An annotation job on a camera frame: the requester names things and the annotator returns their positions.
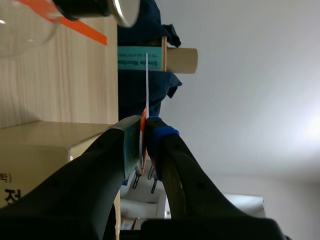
white ceiling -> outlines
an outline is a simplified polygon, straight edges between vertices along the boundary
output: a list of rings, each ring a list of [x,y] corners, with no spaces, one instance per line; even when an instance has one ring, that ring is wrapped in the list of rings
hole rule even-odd
[[[160,116],[207,174],[320,181],[320,1],[157,4],[198,49]]]

dark blue fabric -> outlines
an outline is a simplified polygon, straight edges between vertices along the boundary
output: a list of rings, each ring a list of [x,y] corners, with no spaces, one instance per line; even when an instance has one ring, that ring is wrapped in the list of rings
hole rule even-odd
[[[181,45],[174,26],[161,25],[160,10],[154,0],[141,0],[138,19],[133,27],[118,26],[118,44],[148,41],[154,38],[167,37],[175,47]]]
[[[149,71],[149,112],[158,116],[161,101],[172,98],[182,83],[171,72]],[[118,70],[119,120],[141,115],[146,107],[146,71]]]

white wall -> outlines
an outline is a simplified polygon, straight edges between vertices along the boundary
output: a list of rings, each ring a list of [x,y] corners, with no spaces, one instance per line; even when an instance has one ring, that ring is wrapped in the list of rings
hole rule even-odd
[[[218,175],[211,180],[224,193],[262,196],[266,217],[292,240],[320,239],[320,185]]]
[[[157,0],[195,74],[166,99],[212,174],[320,180],[320,0]]]

wooden board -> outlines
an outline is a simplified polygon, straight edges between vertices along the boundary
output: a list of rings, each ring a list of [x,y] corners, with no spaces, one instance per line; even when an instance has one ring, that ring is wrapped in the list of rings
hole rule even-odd
[[[116,21],[83,22],[106,35],[107,46],[60,25],[46,44],[0,59],[0,128],[36,120],[118,121]]]

cardboard tube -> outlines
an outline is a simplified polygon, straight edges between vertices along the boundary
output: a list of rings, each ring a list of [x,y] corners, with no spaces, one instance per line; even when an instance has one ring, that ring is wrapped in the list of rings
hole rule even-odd
[[[194,74],[198,66],[198,51],[195,48],[168,47],[166,71],[174,74]]]

